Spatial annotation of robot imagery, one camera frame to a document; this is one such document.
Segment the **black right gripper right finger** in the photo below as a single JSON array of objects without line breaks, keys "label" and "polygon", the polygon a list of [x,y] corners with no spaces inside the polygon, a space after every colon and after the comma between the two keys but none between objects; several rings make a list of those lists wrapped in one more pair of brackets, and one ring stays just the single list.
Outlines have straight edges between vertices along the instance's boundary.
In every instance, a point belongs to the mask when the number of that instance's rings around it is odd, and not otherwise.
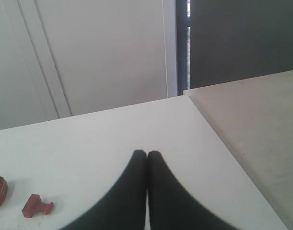
[{"label": "black right gripper right finger", "polygon": [[177,180],[162,154],[148,153],[148,206],[152,230],[234,230],[206,209]]}]

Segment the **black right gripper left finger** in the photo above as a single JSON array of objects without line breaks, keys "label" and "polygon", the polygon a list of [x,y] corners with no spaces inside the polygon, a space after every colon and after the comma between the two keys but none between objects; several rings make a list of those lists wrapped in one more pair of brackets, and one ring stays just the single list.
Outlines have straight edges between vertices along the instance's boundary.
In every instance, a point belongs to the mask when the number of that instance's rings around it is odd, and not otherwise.
[{"label": "black right gripper left finger", "polygon": [[111,189],[64,230],[143,230],[147,198],[147,155],[135,150]]}]

